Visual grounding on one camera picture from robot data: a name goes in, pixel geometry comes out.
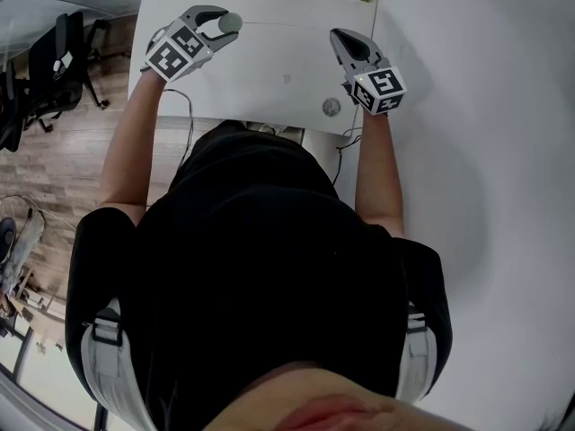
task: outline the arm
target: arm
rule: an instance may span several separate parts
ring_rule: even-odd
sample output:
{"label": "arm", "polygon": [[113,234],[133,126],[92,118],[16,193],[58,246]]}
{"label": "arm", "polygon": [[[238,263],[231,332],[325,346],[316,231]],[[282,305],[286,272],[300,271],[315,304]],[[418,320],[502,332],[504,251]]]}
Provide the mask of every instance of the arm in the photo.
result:
{"label": "arm", "polygon": [[363,112],[360,145],[356,212],[364,222],[382,225],[392,236],[402,238],[402,186],[386,115]]}
{"label": "arm", "polygon": [[142,74],[111,140],[100,179],[100,207],[116,207],[138,224],[146,212],[155,120],[165,80]]}

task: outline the floor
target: floor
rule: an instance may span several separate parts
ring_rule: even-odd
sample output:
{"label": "floor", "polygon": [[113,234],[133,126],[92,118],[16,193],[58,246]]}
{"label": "floor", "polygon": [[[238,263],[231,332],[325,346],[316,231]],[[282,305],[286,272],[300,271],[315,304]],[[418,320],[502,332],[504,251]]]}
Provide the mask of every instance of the floor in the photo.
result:
{"label": "floor", "polygon": [[[94,41],[103,56],[131,49],[136,17],[111,22],[105,35]],[[25,75],[25,57],[17,60],[18,77]],[[0,153],[0,195],[28,195],[41,208],[77,225],[96,207],[97,189],[104,156],[127,101],[129,59],[109,57],[90,68],[90,77],[100,100],[107,99],[106,110],[97,109],[84,92],[75,110],[60,119],[47,119],[54,131],[45,134],[35,125],[22,134],[16,154]],[[214,120],[194,119],[195,141],[216,125]],[[155,134],[152,182],[148,204],[166,190],[185,150],[189,132],[187,119],[158,119]],[[4,209],[16,214],[17,223],[25,219],[28,207],[20,200],[4,201]],[[66,223],[47,215],[47,228],[34,249],[29,264],[34,269],[32,284],[66,297],[67,275],[75,232]]]}

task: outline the black office chair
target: black office chair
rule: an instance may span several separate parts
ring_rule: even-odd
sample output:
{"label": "black office chair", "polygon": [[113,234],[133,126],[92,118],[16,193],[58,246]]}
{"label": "black office chair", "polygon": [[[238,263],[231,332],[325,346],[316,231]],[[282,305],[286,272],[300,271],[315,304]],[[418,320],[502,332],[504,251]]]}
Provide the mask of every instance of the black office chair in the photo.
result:
{"label": "black office chair", "polygon": [[0,74],[0,150],[18,150],[25,116],[26,105],[22,82],[16,80],[14,66],[9,62],[6,72]]}
{"label": "black office chair", "polygon": [[10,312],[8,318],[0,318],[0,338],[4,338],[6,335],[11,335],[16,332],[16,318],[18,317],[18,312],[13,308],[13,305],[8,302]]}
{"label": "black office chair", "polygon": [[52,126],[45,126],[42,117],[55,113],[53,118],[58,118],[63,111],[73,110],[82,98],[82,85],[97,107],[108,106],[107,101],[98,100],[88,76],[93,37],[96,30],[104,28],[104,21],[96,21],[84,42],[82,13],[62,14],[56,20],[56,27],[32,45],[28,59],[30,92],[26,129],[38,121],[45,132],[50,132]]}

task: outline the wrist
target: wrist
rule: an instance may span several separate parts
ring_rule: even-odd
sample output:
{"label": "wrist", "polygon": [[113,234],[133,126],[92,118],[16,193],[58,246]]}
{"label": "wrist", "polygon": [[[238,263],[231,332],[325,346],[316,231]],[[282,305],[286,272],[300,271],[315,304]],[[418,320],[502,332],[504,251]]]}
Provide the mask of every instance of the wrist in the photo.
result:
{"label": "wrist", "polygon": [[168,83],[153,68],[146,70],[142,74],[142,80],[147,82],[147,83],[157,84],[158,86],[161,86],[162,88],[164,88],[166,86],[166,84]]}
{"label": "wrist", "polygon": [[372,115],[365,109],[363,109],[363,122],[364,125],[366,124],[368,125],[373,124],[376,126],[389,125],[389,119],[387,118],[387,115],[385,115],[384,113],[382,113],[381,115]]}

